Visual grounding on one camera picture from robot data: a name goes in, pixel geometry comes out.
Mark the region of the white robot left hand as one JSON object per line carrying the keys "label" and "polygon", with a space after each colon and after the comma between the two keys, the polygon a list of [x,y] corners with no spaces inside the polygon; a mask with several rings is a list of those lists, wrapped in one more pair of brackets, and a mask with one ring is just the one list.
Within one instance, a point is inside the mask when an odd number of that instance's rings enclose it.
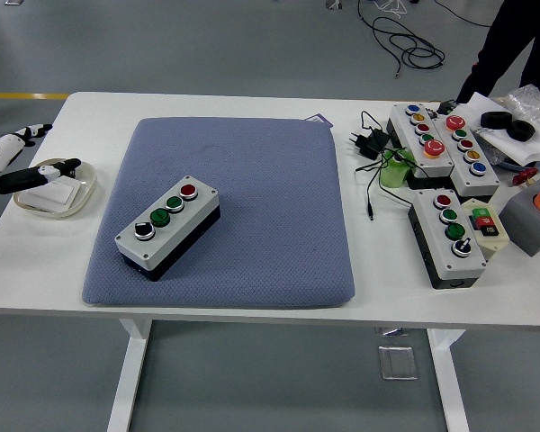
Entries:
{"label": "white robot left hand", "polygon": [[44,137],[51,129],[51,124],[40,123],[0,137],[0,194],[12,194],[43,186],[62,176],[75,176],[76,169],[82,164],[78,158],[63,159],[2,175],[25,147],[34,145],[34,138]]}

